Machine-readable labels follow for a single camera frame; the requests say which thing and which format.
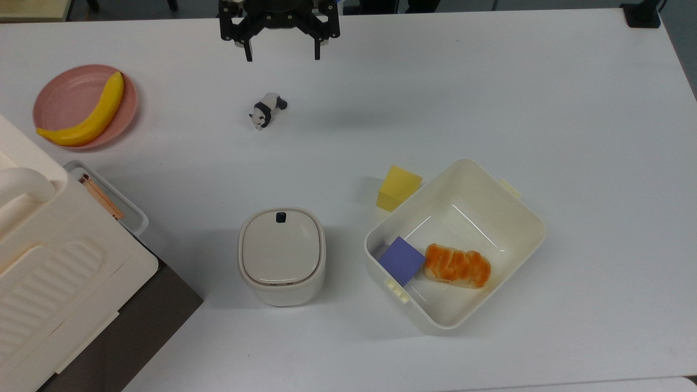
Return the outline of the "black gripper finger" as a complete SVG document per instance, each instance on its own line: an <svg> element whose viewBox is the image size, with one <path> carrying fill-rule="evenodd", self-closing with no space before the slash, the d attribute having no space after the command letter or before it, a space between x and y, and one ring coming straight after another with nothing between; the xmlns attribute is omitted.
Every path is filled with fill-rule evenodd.
<svg viewBox="0 0 697 392"><path fill-rule="evenodd" d="M321 45L329 42L331 38L340 36L340 24L338 12L324 12L327 20L322 22L318 17L312 16L312 29L314 39L314 59L320 60Z"/></svg>
<svg viewBox="0 0 697 392"><path fill-rule="evenodd" d="M251 35L246 30L246 25L234 24L232 14L219 12L219 30L222 40L234 42L237 47L242 47L246 54L246 61L253 61L252 47L250 44Z"/></svg>

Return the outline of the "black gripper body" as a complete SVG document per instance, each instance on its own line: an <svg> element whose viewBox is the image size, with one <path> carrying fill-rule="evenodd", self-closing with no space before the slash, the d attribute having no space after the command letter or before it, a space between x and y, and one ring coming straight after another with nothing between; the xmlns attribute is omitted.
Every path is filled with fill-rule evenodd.
<svg viewBox="0 0 697 392"><path fill-rule="evenodd" d="M246 17L240 27L252 30L263 24L267 29L323 29L323 23L313 10L314 1L244 1Z"/></svg>

